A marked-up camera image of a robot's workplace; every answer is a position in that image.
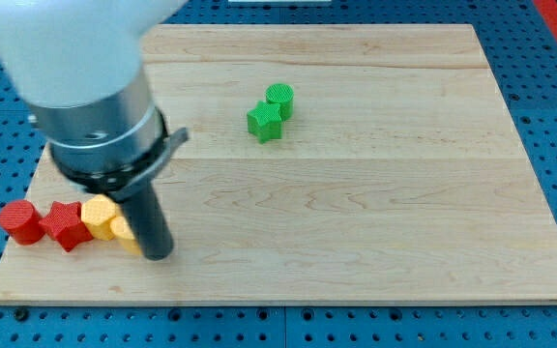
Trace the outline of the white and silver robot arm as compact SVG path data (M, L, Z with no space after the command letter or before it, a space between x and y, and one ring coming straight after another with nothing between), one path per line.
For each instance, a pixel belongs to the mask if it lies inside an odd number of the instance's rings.
M118 202L152 190L170 135L140 52L185 0L0 0L0 61L58 169Z

